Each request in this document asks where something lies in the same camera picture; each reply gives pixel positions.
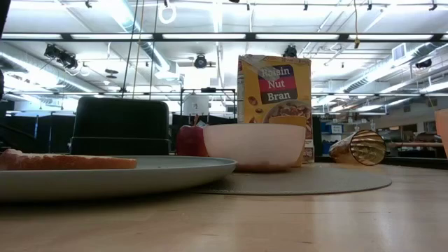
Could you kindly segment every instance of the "spotlight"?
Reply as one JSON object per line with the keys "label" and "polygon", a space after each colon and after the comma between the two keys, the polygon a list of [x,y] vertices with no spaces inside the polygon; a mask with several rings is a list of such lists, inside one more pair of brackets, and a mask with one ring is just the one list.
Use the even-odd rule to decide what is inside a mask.
{"label": "spotlight", "polygon": [[295,49],[295,45],[288,45],[283,57],[297,57],[297,50]]}
{"label": "spotlight", "polygon": [[427,59],[423,62],[419,62],[415,64],[415,67],[420,69],[420,68],[424,68],[424,67],[430,67],[433,64],[433,61],[431,59]]}
{"label": "spotlight", "polygon": [[205,55],[198,55],[195,60],[195,67],[198,69],[205,68],[207,66],[207,60]]}
{"label": "spotlight", "polygon": [[78,67],[78,61],[76,60],[75,54],[69,54],[64,50],[60,50],[56,45],[47,45],[44,56],[51,60],[56,60],[56,62],[62,64],[64,68],[76,69]]}

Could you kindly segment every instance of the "plate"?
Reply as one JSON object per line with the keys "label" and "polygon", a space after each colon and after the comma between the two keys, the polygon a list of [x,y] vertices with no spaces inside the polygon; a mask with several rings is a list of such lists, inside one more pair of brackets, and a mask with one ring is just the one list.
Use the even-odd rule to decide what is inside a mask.
{"label": "plate", "polygon": [[0,171],[0,201],[80,200],[180,190],[223,178],[236,161],[136,156],[136,169]]}

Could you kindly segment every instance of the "ceiling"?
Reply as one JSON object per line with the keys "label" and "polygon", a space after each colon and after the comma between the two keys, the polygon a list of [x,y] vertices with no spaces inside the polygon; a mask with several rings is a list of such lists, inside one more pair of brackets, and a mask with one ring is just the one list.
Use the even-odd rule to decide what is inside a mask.
{"label": "ceiling", "polygon": [[[122,33],[123,28],[113,18],[111,6],[120,0],[90,1],[92,8],[87,8],[81,0],[12,0],[5,33]],[[354,33],[356,15],[352,0],[308,0],[308,10],[303,11],[303,1],[287,0],[241,0],[240,3],[215,1],[171,0],[170,5],[176,7],[176,18],[169,24],[160,21],[157,15],[164,8],[163,1],[128,1],[129,8],[136,19],[141,20],[141,30],[149,33],[177,32],[321,32],[321,33]],[[376,1],[372,0],[372,9],[368,10],[367,0],[357,0],[358,31],[362,33],[406,33],[435,34],[448,31],[448,0],[437,0],[438,7],[434,11],[428,9],[431,0],[409,1]],[[164,18],[168,19],[170,10],[164,10]],[[4,41],[24,53],[44,62],[45,41]],[[139,92],[149,92],[151,83],[154,91],[179,91],[178,80],[156,78],[156,70],[151,67],[151,58],[137,43],[112,42],[109,56],[108,43],[103,42],[52,42],[59,48],[76,55],[80,66],[85,67],[71,71],[66,75],[92,84],[106,92],[116,92],[127,84],[128,91],[133,85]],[[155,42],[154,48],[168,61],[176,62],[178,74],[192,76],[194,70],[192,59],[204,54],[208,61],[217,62],[217,49],[222,50],[220,72],[224,88],[237,88],[237,58],[239,55],[277,55],[283,54],[288,45],[294,45],[300,57],[312,59],[312,92],[334,92],[340,83],[345,83],[354,76],[363,73],[391,55],[391,50],[400,43],[368,43],[362,42],[358,49],[353,43],[308,43],[287,41],[280,42]],[[445,50],[433,54],[433,66],[443,66]],[[127,68],[129,59],[131,67]],[[64,71],[56,62],[50,65]],[[107,79],[105,69],[114,69],[119,73],[116,79]],[[412,73],[423,74],[429,69],[415,69]],[[208,73],[217,79],[218,71]],[[376,81],[395,85],[411,78],[409,65],[398,67],[395,71],[381,76]],[[363,92],[378,92],[375,85],[369,85]]]}

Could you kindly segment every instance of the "cable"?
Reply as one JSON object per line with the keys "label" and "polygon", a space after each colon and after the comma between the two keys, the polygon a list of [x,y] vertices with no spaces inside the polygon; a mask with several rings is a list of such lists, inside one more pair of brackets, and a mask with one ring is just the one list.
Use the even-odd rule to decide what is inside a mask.
{"label": "cable", "polygon": [[355,6],[355,32],[356,32],[355,49],[358,49],[360,41],[358,38],[358,9],[356,8],[356,0],[353,0],[353,6]]}
{"label": "cable", "polygon": [[[158,13],[158,10],[159,10],[159,0],[157,0],[157,5],[155,6],[155,12],[156,13]],[[154,34],[155,34],[155,31],[157,30],[157,16],[158,15],[155,15],[155,17],[154,17]],[[154,68],[153,68],[153,65],[154,65],[154,52],[155,52],[155,42],[153,43],[153,54],[151,55],[151,80],[150,80],[150,83],[149,83],[149,99],[151,100],[151,95],[152,95],[152,93],[153,93],[153,79],[154,79]]]}
{"label": "cable", "polygon": [[[141,19],[140,19],[141,25],[143,25],[144,14],[145,14],[145,10],[143,9],[141,11]],[[137,42],[137,45],[140,45],[140,42],[141,42],[141,29],[140,29],[140,34],[139,34],[139,42]],[[140,46],[137,47],[137,62],[135,62],[134,87],[132,88],[132,99],[134,99],[135,83],[137,81],[137,67],[139,66],[139,56],[140,56]]]}
{"label": "cable", "polygon": [[127,52],[125,80],[123,81],[123,88],[121,90],[121,99],[123,99],[123,97],[125,96],[125,92],[126,92],[126,77],[127,77],[127,70],[129,69],[129,60],[131,57],[131,50],[132,50],[132,38],[134,38],[135,23],[137,22],[137,8],[138,7],[139,7],[139,0],[137,0],[135,3],[134,22],[132,23],[131,41],[129,42],[129,51]]}

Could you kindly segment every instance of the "metal frame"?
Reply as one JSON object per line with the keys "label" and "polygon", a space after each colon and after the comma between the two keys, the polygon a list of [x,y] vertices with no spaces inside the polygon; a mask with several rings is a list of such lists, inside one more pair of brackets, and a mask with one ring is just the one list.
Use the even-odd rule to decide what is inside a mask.
{"label": "metal frame", "polygon": [[3,33],[3,28],[6,23],[6,16],[8,15],[10,3],[11,3],[11,0],[1,0],[0,1],[0,39],[1,39],[1,34]]}
{"label": "metal frame", "polygon": [[[181,89],[181,92],[126,92],[125,95],[134,95],[135,97],[146,97],[149,95],[183,95],[185,91],[200,91],[201,89]],[[219,92],[202,92],[197,95],[226,95],[224,91],[231,91],[234,95],[234,100],[236,101],[237,91],[235,89],[216,89]],[[80,96],[92,96],[92,95],[121,95],[121,92],[30,92],[30,91],[14,91],[6,92],[5,95],[80,95]],[[357,97],[357,96],[368,96],[368,97],[448,97],[448,92],[434,92],[434,93],[423,93],[423,94],[407,94],[407,93],[333,93],[333,92],[316,92],[311,93],[311,96],[322,97],[327,95],[335,96],[345,96],[345,97]]]}
{"label": "metal frame", "polygon": [[[126,33],[24,33],[24,32],[11,32],[11,33],[5,33],[5,35],[9,34],[30,34],[30,35],[36,35],[39,37],[39,35],[46,35],[46,34],[59,34],[61,35],[61,38],[3,38],[4,41],[45,41],[45,42],[130,42],[130,41],[138,41],[139,37],[135,36],[135,38],[119,38],[119,39],[109,39],[109,38],[80,38],[80,39],[74,39],[72,35],[74,34],[83,34],[83,35],[119,35],[119,34],[126,34]],[[141,35],[151,35],[152,38],[142,38],[140,39],[140,42],[186,42],[186,41],[203,41],[203,42],[340,42],[340,43],[353,43],[354,39],[349,38],[350,35],[354,35],[353,33],[318,33],[318,32],[312,32],[312,33],[266,33],[266,32],[227,32],[227,33],[218,33],[218,34],[244,34],[245,38],[182,38],[182,39],[174,39],[174,38],[164,38],[163,35],[166,34],[181,34],[181,35],[188,35],[188,34],[201,34],[201,35],[217,35],[217,33],[204,33],[204,32],[195,32],[195,33],[141,33]],[[322,36],[322,35],[338,35],[335,39],[320,39],[320,38],[296,38],[296,39],[278,39],[278,38],[256,38],[256,35],[303,35],[303,36]],[[433,34],[433,33],[427,33],[427,34],[386,34],[386,33],[362,33],[358,34],[359,36],[362,35],[431,35],[428,39],[363,39],[361,42],[364,43],[425,43],[425,42],[445,42],[448,43],[448,34]]]}

